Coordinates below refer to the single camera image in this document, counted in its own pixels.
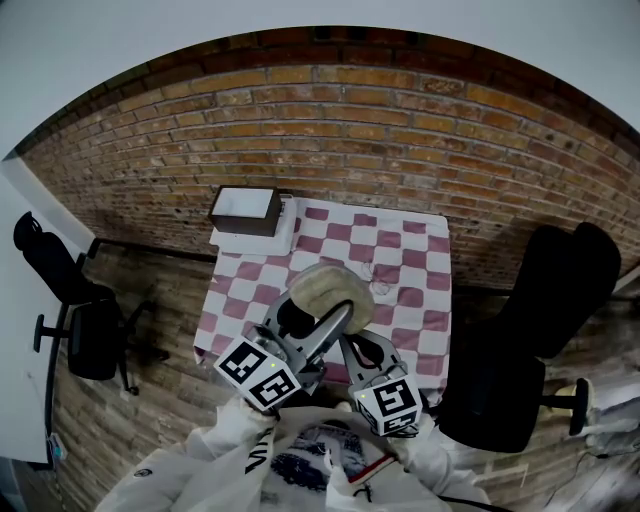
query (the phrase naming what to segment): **black office chair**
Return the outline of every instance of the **black office chair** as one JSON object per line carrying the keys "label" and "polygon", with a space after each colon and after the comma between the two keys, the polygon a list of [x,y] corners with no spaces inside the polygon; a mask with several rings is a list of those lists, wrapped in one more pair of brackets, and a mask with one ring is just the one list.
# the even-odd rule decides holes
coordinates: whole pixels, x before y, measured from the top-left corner
{"label": "black office chair", "polygon": [[524,450],[540,405],[572,409],[570,435],[585,424],[589,386],[574,396],[543,396],[545,365],[611,295],[620,253],[601,229],[580,224],[573,234],[552,226],[531,237],[511,296],[495,317],[454,332],[440,430],[483,450]]}
{"label": "black office chair", "polygon": [[45,327],[44,315],[39,315],[34,350],[40,351],[42,336],[68,338],[71,373],[85,379],[109,380],[119,368],[125,390],[137,395],[138,388],[129,386],[126,351],[142,352],[161,361],[169,358],[167,351],[128,342],[142,312],[153,311],[155,305],[145,301],[125,320],[113,290],[89,281],[62,241],[53,233],[44,233],[31,212],[16,223],[13,241],[58,300],[78,306],[71,315],[69,330]]}

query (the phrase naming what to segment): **table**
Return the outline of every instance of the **table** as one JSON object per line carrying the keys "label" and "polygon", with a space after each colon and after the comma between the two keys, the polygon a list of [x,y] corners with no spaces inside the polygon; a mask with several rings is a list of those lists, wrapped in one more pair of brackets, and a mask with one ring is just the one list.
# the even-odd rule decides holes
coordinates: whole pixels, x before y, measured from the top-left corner
{"label": "table", "polygon": [[[220,253],[194,340],[196,361],[219,355],[262,321],[269,304],[300,271],[343,263],[370,282],[375,314],[367,327],[397,348],[431,403],[446,386],[451,333],[449,230],[437,215],[296,199],[293,251],[287,256]],[[349,382],[338,344],[326,379]]]}

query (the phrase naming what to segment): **floor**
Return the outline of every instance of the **floor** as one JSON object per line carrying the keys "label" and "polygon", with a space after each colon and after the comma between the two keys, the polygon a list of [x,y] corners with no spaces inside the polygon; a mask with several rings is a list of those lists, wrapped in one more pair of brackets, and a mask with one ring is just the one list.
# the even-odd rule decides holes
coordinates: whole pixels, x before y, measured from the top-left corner
{"label": "floor", "polygon": [[[231,390],[210,367],[196,366],[191,351],[212,271],[210,263],[106,245],[95,260],[87,261],[86,274],[116,291],[125,314],[142,300],[157,303],[153,314],[143,314],[136,337],[142,343],[154,341],[171,358],[151,365],[132,361],[130,374],[140,388],[140,396],[133,397],[122,391],[118,379],[94,382],[70,375],[63,347],[56,373],[53,425],[69,457],[55,475],[17,465],[21,487],[30,495],[30,510],[58,512],[62,510],[59,500],[70,512],[93,510],[132,465],[152,450],[183,441],[196,426],[215,423],[215,407],[227,400]],[[503,300],[455,297],[454,315],[477,320],[499,310]],[[549,365],[550,391],[576,376],[637,372],[639,333],[640,315],[628,303],[608,304]],[[482,452],[447,439],[442,442],[460,467],[478,474],[479,484],[495,504],[514,512],[640,510],[638,454],[596,459],[584,455],[593,450],[585,439],[567,439],[567,431],[565,419],[543,411],[521,454]],[[640,433],[636,430],[614,436],[604,449],[625,452],[625,447],[637,442]]]}

